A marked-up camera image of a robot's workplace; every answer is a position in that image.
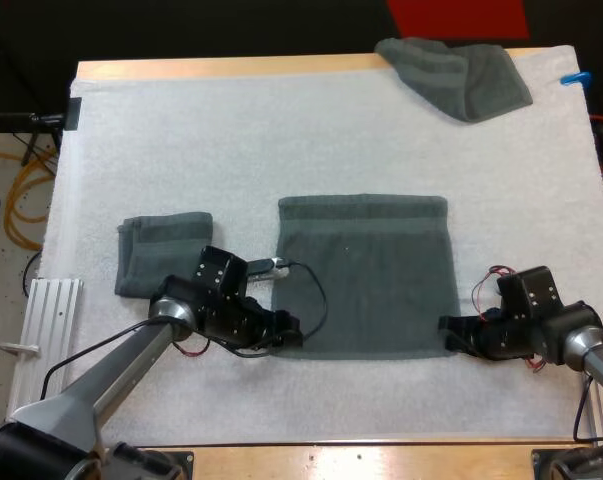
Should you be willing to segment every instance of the folded gray towel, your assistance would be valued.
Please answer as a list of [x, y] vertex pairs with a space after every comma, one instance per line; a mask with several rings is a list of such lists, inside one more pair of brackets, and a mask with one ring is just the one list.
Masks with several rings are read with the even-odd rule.
[[448, 48], [422, 38], [389, 38], [374, 50], [406, 85], [457, 120], [481, 122], [532, 104], [510, 55], [498, 45]]
[[[459, 305], [441, 197], [344, 195], [279, 201], [277, 256], [309, 265], [325, 289], [328, 319], [303, 348], [275, 354], [312, 359], [444, 356], [441, 315]], [[323, 302], [302, 269], [274, 283], [272, 304], [319, 321]]]
[[150, 298], [168, 275], [192, 276], [201, 249], [212, 241], [212, 215], [193, 212], [128, 218], [118, 231], [114, 293]]

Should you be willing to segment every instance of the wooden table edge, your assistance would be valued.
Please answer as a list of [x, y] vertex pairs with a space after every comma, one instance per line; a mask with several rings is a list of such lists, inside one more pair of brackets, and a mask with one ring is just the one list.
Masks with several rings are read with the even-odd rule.
[[[513, 56], [538, 53], [543, 48], [513, 48]], [[242, 75], [281, 75], [346, 72], [388, 68], [376, 53], [294, 55], [277, 57], [168, 58], [79, 62], [80, 80], [158, 80]]]

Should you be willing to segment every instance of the floor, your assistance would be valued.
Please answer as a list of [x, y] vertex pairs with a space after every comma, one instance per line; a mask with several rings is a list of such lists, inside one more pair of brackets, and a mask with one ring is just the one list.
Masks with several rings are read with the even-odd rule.
[[[28, 135], [21, 135], [25, 140]], [[50, 147], [49, 137], [40, 138], [38, 145]], [[11, 134], [0, 134], [0, 152], [23, 155], [25, 146]], [[3, 208], [5, 196], [18, 173], [20, 165], [13, 160], [0, 160], [0, 342], [18, 342], [21, 335], [27, 299], [22, 291], [23, 269], [35, 253], [11, 243], [3, 230]], [[49, 208], [52, 183], [36, 186], [17, 206], [26, 215], [40, 215]], [[22, 232], [32, 240], [41, 242], [45, 225], [19, 225]], [[37, 262], [32, 265], [28, 278], [36, 277]], [[0, 350], [0, 421], [4, 418], [8, 395], [12, 383], [15, 357]]]

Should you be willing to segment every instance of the black cable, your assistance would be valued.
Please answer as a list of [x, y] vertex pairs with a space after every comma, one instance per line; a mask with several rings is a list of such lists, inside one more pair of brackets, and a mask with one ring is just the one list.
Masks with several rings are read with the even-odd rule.
[[[37, 157], [39, 160], [41, 160], [41, 157], [34, 150], [39, 150], [41, 153], [45, 153], [45, 154], [50, 153], [50, 152], [46, 151], [46, 149], [43, 148], [43, 147], [40, 147], [38, 145], [30, 145], [28, 142], [26, 142], [21, 137], [19, 137], [19, 135], [17, 135], [16, 133], [14, 133], [14, 132], [10, 132], [10, 133], [12, 134], [12, 136], [14, 138], [16, 138], [17, 140], [19, 140], [26, 147], [28, 147], [28, 150], [30, 150], [30, 152], [32, 153], [32, 155], [34, 155], [35, 157]], [[58, 157], [58, 155], [52, 155], [51, 158], [59, 158], [59, 157]]]
[[39, 256], [41, 256], [41, 250], [32, 255], [32, 258], [28, 260], [28, 263], [26, 263], [25, 268], [23, 269], [23, 276], [21, 277], [21, 287], [23, 288], [23, 294], [25, 295], [25, 298], [28, 298], [30, 296], [30, 292], [28, 292], [28, 289], [25, 284], [28, 277], [28, 270], [30, 270], [30, 267], [32, 266], [34, 261], [39, 258]]
[[261, 353], [243, 353], [243, 352], [240, 352], [239, 350], [258, 350], [260, 348], [263, 348], [263, 347], [269, 345], [270, 343], [272, 343], [275, 340], [279, 340], [281, 337], [296, 336], [296, 335], [299, 335], [299, 332], [297, 330], [283, 330], [282, 332], [279, 332], [276, 335], [272, 335], [270, 337], [266, 337], [263, 340], [260, 340], [259, 342], [255, 343], [254, 345], [252, 345], [250, 347], [245, 347], [245, 348], [231, 347], [231, 346], [229, 346], [227, 344], [226, 341], [224, 341], [224, 340], [222, 340], [220, 338], [216, 338], [216, 337], [206, 337], [206, 338], [208, 340], [216, 343], [220, 347], [226, 349], [228, 352], [232, 353], [233, 355], [236, 355], [237, 357], [241, 357], [241, 358], [262, 358], [262, 357], [269, 356], [273, 351], [282, 350], [285, 347], [271, 348], [271, 349], [268, 349], [267, 351], [261, 352]]
[[106, 338], [105, 340], [103, 340], [99, 343], [95, 343], [91, 347], [81, 350], [80, 352], [75, 353], [71, 357], [68, 357], [65, 360], [57, 363], [52, 368], [50, 368], [50, 370], [48, 370], [48, 373], [45, 374], [45, 378], [43, 380], [43, 388], [41, 389], [41, 400], [45, 399], [45, 395], [48, 392], [48, 383], [50, 383], [50, 378], [52, 377], [52, 374], [54, 372], [56, 372], [57, 370], [59, 370], [60, 368], [65, 367], [67, 364], [74, 362], [76, 359], [81, 358], [84, 355], [87, 355], [88, 353], [93, 352], [93, 351], [107, 345], [108, 343], [112, 343], [115, 340], [118, 340], [122, 336], [127, 335], [128, 333], [136, 330], [137, 328], [145, 327], [147, 325], [160, 325], [160, 324], [165, 324], [165, 323], [180, 324], [182, 322], [180, 320], [168, 319], [168, 318], [157, 318], [157, 319], [149, 318], [149, 319], [139, 322], [135, 325], [132, 325], [131, 327], [121, 330], [119, 333], [112, 335], [110, 338]]
[[585, 407], [585, 402], [588, 399], [588, 391], [590, 391], [590, 385], [592, 385], [592, 381], [594, 378], [592, 376], [588, 376], [588, 379], [585, 381], [583, 385], [583, 393], [581, 394], [581, 400], [579, 401], [579, 408], [577, 409], [577, 415], [574, 419], [574, 428], [572, 429], [572, 438], [577, 443], [595, 443], [595, 442], [603, 442], [603, 437], [590, 437], [590, 438], [580, 438], [579, 437], [579, 425], [581, 424], [581, 416], [583, 415], [583, 408]]
[[303, 269], [305, 269], [306, 272], [308, 272], [310, 274], [310, 276], [312, 277], [312, 280], [314, 280], [314, 283], [317, 285], [317, 288], [319, 289], [319, 292], [321, 293], [321, 298], [323, 299], [323, 314], [321, 315], [321, 318], [319, 319], [319, 323], [312, 329], [310, 330], [308, 333], [306, 333], [303, 336], [303, 340], [307, 341], [309, 340], [313, 335], [315, 335], [317, 332], [319, 332], [319, 330], [321, 330], [326, 321], [328, 320], [328, 296], [325, 294], [325, 290], [323, 289], [323, 286], [321, 285], [321, 282], [319, 281], [319, 277], [317, 277], [316, 273], [314, 273], [314, 270], [312, 270], [312, 268], [310, 268], [309, 265], [305, 264], [305, 263], [301, 263], [301, 262], [296, 262], [294, 260], [291, 260], [288, 263], [289, 266], [294, 267], [301, 267]]

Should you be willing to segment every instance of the yellow hose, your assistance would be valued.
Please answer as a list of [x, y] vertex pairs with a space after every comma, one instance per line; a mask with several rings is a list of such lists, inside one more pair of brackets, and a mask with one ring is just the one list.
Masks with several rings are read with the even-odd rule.
[[[12, 242], [26, 250], [41, 250], [41, 244], [30, 240], [23, 235], [17, 228], [13, 216], [25, 223], [41, 223], [47, 220], [48, 215], [26, 217], [25, 215], [19, 213], [19, 211], [16, 209], [16, 204], [18, 200], [32, 187], [54, 180], [54, 176], [49, 174], [48, 168], [44, 163], [53, 155], [54, 152], [45, 152], [40, 154], [39, 157], [35, 156], [32, 161], [30, 161], [19, 171], [14, 179], [14, 182], [12, 183], [12, 186], [10, 187], [8, 195], [6, 196], [5, 210], [3, 212], [3, 228], [5, 229], [6, 235], [10, 240], [12, 240]], [[16, 160], [18, 162], [22, 160], [22, 158], [17, 155], [2, 152], [0, 152], [0, 158], [6, 160]], [[28, 177], [37, 170], [44, 171], [46, 175], [35, 178], [34, 180], [26, 181]]]

